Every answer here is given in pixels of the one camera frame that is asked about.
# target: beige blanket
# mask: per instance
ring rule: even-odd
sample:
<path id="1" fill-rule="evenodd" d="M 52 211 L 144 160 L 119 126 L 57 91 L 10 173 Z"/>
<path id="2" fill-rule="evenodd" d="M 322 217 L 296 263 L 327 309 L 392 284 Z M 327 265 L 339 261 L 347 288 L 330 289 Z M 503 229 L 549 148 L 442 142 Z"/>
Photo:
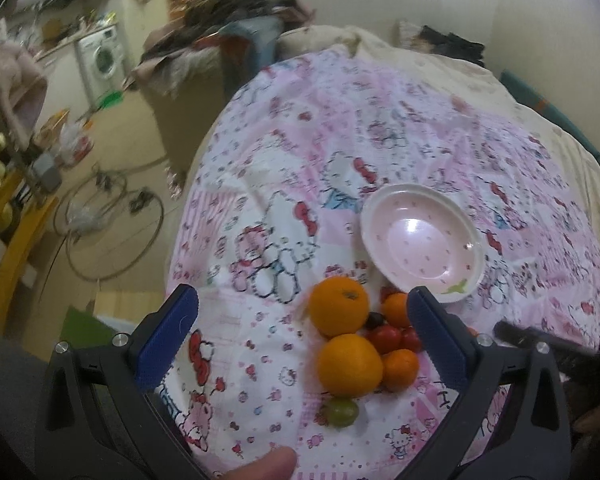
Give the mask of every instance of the beige blanket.
<path id="1" fill-rule="evenodd" d="M 517 104 L 493 73 L 466 61 L 394 48 L 357 27 L 313 25 L 299 28 L 283 34 L 278 40 L 278 48 L 281 56 L 288 59 L 337 43 L 346 45 L 352 56 L 373 59 L 404 70 L 438 91 L 458 95 L 477 108 L 522 124 L 542 141 L 560 164 L 563 176 L 578 191 L 576 197 L 580 199 L 580 205 L 587 212 L 600 241 L 600 166 L 570 134 L 530 108 Z M 187 196 L 190 182 L 196 176 L 200 158 L 214 129 L 215 124 L 196 153 L 183 196 Z M 184 201 L 180 203 L 180 208 L 183 206 Z"/>

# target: hello kitty tablecloth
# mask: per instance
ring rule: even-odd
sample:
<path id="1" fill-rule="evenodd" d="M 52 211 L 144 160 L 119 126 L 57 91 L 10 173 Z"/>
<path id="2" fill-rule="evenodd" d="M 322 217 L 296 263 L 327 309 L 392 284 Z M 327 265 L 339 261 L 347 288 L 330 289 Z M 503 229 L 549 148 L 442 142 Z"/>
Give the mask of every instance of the hello kitty tablecloth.
<path id="1" fill-rule="evenodd" d="M 467 325 L 491 332 L 504 318 L 599 342 L 600 246 L 536 138 L 338 48 L 278 63 L 219 118 L 170 267 L 168 292 L 195 286 L 200 315 L 159 391 L 210 472 L 285 445 L 296 480 L 389 479 L 436 430 L 457 394 L 426 353 L 411 388 L 363 397 L 351 427 L 330 427 L 312 364 L 324 341 L 304 315 L 334 274 L 365 285 L 374 307 L 387 293 L 358 220 L 366 197 L 399 182 L 446 194 L 484 237 L 484 279 L 449 306 Z"/>

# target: pink bowl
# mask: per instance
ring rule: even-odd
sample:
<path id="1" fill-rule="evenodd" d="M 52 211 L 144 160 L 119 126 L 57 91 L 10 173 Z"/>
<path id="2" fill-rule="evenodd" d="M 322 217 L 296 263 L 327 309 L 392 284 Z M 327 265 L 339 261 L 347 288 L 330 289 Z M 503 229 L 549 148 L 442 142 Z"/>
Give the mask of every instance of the pink bowl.
<path id="1" fill-rule="evenodd" d="M 419 184 L 383 186 L 365 202 L 360 223 L 373 263 L 400 290 L 425 285 L 440 303 L 453 303 L 482 279 L 478 231 L 440 192 Z"/>

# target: pile of fruit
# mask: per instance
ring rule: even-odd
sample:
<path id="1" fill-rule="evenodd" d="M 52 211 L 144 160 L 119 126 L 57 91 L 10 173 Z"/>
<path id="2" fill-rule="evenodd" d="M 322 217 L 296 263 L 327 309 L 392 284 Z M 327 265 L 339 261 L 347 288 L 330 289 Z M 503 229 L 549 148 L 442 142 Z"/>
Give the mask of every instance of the pile of fruit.
<path id="1" fill-rule="evenodd" d="M 345 276 L 327 278 L 312 290 L 309 317 L 330 338 L 318 355 L 317 374 L 334 397 L 323 406 L 332 426 L 353 424 L 358 407 L 352 398 L 381 384 L 400 392 L 415 381 L 422 343 L 409 322 L 407 303 L 407 295 L 399 292 L 382 302 L 380 312 L 370 312 L 365 289 Z"/>

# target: bed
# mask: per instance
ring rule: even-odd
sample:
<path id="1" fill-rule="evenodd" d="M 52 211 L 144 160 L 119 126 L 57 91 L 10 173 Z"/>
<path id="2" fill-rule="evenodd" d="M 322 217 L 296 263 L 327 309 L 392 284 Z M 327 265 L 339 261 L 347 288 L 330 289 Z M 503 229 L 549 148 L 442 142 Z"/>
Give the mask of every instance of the bed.
<path id="1" fill-rule="evenodd" d="M 323 339 L 304 314 L 327 276 L 357 279 L 373 306 L 389 290 L 360 241 L 365 197 L 419 182 L 472 218 L 487 272 L 449 306 L 467 325 L 490 332 L 506 318 L 594 347 L 600 167 L 468 62 L 355 27 L 295 30 L 279 48 L 285 60 L 236 94 L 189 171 L 167 290 L 190 283 L 202 307 L 160 394 L 212 473 L 286 445 L 298 480 L 394 478 L 457 394 L 420 354 L 409 390 L 366 396 L 353 426 L 330 428 L 311 366 Z M 505 395 L 466 460 L 484 449 Z"/>

